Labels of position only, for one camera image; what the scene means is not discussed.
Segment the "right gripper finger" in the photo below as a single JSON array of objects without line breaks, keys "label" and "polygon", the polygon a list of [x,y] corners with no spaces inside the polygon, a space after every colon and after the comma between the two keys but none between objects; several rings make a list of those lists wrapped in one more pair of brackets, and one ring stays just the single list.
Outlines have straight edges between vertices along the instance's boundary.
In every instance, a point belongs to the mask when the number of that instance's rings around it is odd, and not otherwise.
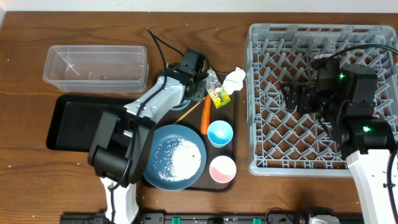
[{"label": "right gripper finger", "polygon": [[300,114],[310,114],[313,111],[311,100],[314,94],[314,87],[301,86],[297,97],[297,112]]},{"label": "right gripper finger", "polygon": [[294,110],[297,106],[299,85],[294,83],[283,83],[280,87],[284,96],[286,108],[288,110]]}]

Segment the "yellow snack wrapper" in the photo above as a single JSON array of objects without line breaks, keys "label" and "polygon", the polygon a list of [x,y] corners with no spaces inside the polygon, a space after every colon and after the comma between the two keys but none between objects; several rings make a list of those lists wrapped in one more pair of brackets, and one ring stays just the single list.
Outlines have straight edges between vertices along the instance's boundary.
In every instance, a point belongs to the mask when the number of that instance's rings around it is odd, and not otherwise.
[{"label": "yellow snack wrapper", "polygon": [[213,101],[216,109],[225,106],[231,101],[226,90],[223,88],[216,72],[209,68],[207,70],[208,76],[205,78],[206,90]]}]

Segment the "white napkin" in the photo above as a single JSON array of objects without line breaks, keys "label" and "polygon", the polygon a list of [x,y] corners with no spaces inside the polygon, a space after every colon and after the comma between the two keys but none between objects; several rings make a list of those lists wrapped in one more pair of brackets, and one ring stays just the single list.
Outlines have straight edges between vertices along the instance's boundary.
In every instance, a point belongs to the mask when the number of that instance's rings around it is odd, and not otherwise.
[{"label": "white napkin", "polygon": [[228,95],[232,95],[235,91],[240,91],[243,87],[243,80],[246,78],[246,72],[236,67],[235,71],[229,73],[223,81],[223,88]]}]

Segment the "dark blue plate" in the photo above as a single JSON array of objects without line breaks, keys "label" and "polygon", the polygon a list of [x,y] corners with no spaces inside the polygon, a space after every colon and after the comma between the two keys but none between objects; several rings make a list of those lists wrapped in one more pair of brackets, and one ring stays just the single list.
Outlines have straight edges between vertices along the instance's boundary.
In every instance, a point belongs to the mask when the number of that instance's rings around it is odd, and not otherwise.
[{"label": "dark blue plate", "polygon": [[162,190],[182,190],[194,184],[206,165],[206,147],[192,129],[171,124],[155,130],[144,177]]}]

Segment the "pile of white rice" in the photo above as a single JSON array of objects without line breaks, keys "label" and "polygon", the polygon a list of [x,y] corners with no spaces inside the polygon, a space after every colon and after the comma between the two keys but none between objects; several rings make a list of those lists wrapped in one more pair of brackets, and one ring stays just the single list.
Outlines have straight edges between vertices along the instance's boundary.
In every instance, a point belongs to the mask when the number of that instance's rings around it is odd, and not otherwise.
[{"label": "pile of white rice", "polygon": [[186,139],[172,138],[158,145],[153,168],[161,180],[179,182],[193,177],[202,162],[199,147]]}]

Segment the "light blue bowl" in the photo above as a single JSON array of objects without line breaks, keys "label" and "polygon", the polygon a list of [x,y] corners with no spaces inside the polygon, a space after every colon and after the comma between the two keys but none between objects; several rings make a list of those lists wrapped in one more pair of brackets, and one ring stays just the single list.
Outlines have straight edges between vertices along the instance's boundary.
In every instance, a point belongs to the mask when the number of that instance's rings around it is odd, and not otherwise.
[{"label": "light blue bowl", "polygon": [[177,106],[174,106],[173,108],[171,108],[171,110],[172,111],[184,110],[190,103],[191,103],[190,100],[184,100],[183,102],[181,102]]}]

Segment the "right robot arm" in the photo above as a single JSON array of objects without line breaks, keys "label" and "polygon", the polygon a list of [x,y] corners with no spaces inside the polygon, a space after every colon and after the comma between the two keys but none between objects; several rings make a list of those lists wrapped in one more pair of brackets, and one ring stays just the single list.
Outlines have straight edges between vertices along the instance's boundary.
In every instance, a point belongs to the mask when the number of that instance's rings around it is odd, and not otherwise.
[{"label": "right robot arm", "polygon": [[340,146],[352,173],[365,223],[397,223],[397,143],[391,125],[373,116],[378,77],[360,64],[337,58],[312,63],[314,82],[283,83],[288,110],[318,113],[330,123],[327,135]]}]

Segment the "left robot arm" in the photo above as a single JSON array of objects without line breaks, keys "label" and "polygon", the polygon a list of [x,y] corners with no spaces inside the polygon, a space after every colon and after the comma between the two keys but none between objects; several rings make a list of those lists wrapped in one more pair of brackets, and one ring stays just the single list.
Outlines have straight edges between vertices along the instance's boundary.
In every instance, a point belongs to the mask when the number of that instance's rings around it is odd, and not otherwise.
[{"label": "left robot arm", "polygon": [[175,63],[165,68],[155,85],[124,106],[109,106],[99,120],[88,163],[106,189],[110,223],[132,223],[139,211],[133,195],[146,169],[156,124],[174,106],[196,92],[208,75],[209,63]]}]

